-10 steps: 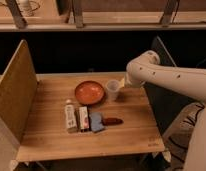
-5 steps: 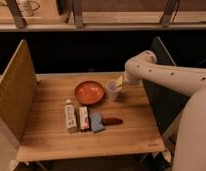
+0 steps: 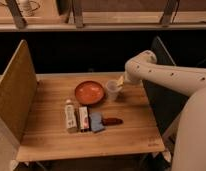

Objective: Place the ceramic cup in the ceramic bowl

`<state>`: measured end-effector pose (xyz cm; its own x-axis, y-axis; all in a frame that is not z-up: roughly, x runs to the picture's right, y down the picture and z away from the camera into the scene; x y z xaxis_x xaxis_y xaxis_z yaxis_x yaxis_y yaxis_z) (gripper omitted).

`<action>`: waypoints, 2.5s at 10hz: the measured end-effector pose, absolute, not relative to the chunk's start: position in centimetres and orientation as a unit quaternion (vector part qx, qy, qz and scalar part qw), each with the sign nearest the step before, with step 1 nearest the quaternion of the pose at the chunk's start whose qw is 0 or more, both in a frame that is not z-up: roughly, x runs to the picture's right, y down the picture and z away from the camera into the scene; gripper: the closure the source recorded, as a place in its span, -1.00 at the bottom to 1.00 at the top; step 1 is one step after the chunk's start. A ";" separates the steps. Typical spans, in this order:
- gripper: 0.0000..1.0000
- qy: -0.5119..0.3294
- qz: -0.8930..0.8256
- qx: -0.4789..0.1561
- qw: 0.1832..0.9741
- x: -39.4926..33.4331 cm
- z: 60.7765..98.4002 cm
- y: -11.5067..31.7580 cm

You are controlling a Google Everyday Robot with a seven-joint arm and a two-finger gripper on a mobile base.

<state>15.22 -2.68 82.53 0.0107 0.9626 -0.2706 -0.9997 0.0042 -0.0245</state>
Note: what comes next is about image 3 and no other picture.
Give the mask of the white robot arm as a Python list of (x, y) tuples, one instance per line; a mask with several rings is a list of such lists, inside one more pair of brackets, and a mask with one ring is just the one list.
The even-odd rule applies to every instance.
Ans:
[(176, 135), (171, 171), (206, 171), (206, 68), (145, 50), (127, 60), (123, 80), (144, 84), (162, 136)]

